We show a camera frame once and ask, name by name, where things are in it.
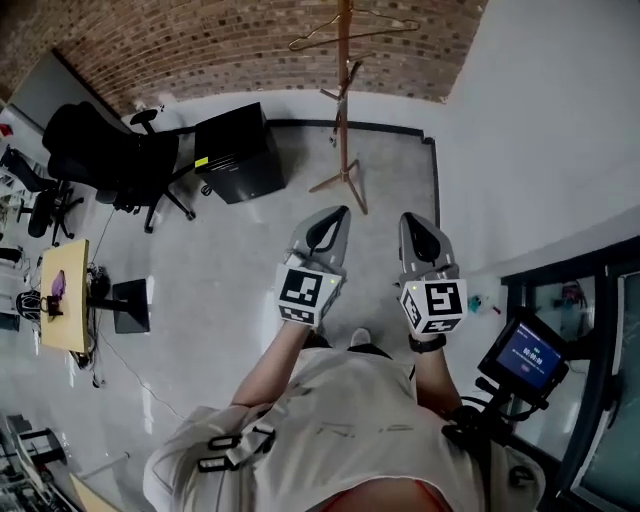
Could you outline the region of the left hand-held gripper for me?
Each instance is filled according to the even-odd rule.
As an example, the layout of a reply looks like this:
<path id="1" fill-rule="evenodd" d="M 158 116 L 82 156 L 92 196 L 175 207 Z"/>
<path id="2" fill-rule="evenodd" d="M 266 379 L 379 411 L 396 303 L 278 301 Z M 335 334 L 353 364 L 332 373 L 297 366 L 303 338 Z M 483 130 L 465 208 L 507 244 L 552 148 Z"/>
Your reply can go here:
<path id="1" fill-rule="evenodd" d="M 348 236 L 345 206 L 325 208 L 296 226 L 275 274 L 274 298 L 281 320 L 320 326 L 346 281 Z"/>

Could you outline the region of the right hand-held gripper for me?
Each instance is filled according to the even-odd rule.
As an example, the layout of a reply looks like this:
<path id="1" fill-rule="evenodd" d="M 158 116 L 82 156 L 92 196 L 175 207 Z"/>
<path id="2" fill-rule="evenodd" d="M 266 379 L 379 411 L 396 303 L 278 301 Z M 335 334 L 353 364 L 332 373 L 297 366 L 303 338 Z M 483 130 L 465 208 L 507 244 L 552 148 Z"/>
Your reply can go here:
<path id="1" fill-rule="evenodd" d="M 468 314 L 468 295 L 449 238 L 430 221 L 404 213 L 399 222 L 399 258 L 399 302 L 410 333 L 455 331 Z"/>

